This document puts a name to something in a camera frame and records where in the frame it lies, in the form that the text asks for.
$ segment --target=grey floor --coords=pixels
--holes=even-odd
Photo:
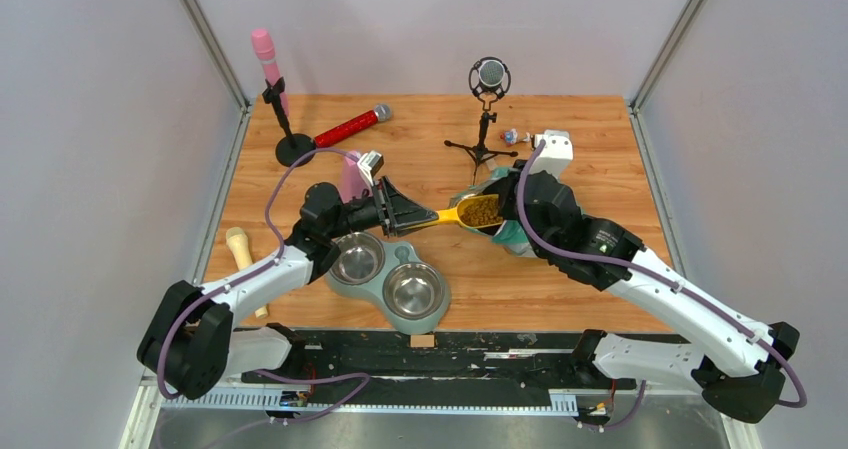
[[[619,417],[632,400],[616,397]],[[728,448],[718,413],[695,396],[646,397],[630,425],[604,434],[577,429],[560,417],[337,413],[303,425],[262,424],[225,437],[267,417],[223,409],[168,409],[159,417],[152,449]]]

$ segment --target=wooden block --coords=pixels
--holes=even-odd
[[[436,336],[433,334],[409,336],[409,347],[436,347]]]

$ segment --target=wooden handle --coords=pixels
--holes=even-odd
[[[247,234],[240,227],[233,227],[227,231],[227,247],[233,253],[233,258],[236,260],[236,266],[239,271],[253,264],[253,259],[250,257],[250,246],[247,240]],[[268,305],[264,305],[253,313],[257,319],[265,319],[268,317]]]

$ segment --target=stainless steel bowl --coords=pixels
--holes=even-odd
[[[383,269],[386,253],[379,239],[367,232],[355,232],[336,241],[341,256],[330,273],[344,284],[364,284]]]
[[[429,264],[401,264],[392,269],[383,281],[386,306],[404,319],[422,319],[433,314],[444,297],[444,282]]]

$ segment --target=wooden tabletop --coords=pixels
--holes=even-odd
[[[473,163],[460,149],[443,141],[476,143],[480,103],[465,96],[290,96],[295,132],[317,135],[374,107],[389,104],[393,118],[341,142],[340,149],[377,150],[385,158],[380,175],[412,200],[444,209],[451,196],[467,189]],[[574,161],[561,180],[571,186],[588,214],[623,225],[668,261],[668,250],[645,177],[624,101],[620,97],[507,96],[494,104],[498,122],[487,145],[504,149],[501,131],[515,127],[530,133],[569,131]],[[274,147],[283,132],[270,106],[257,100],[235,178],[212,250],[206,280],[236,271],[225,244],[227,229],[239,226],[250,238],[258,260],[276,250],[263,211],[283,168]],[[515,146],[527,158],[529,145]],[[499,156],[500,165],[512,159]],[[341,157],[319,154],[296,169],[273,208],[272,220],[284,235],[298,219],[305,190],[320,181],[337,183]],[[478,182],[489,170],[481,166]],[[453,300],[439,329],[657,332],[668,328],[640,308],[578,284],[544,261],[508,255],[485,237],[458,226],[435,226],[405,238],[422,260],[447,280]],[[270,317],[251,317],[246,325],[280,322],[290,327],[389,328],[367,302],[333,293],[323,279],[292,291],[270,304]]]

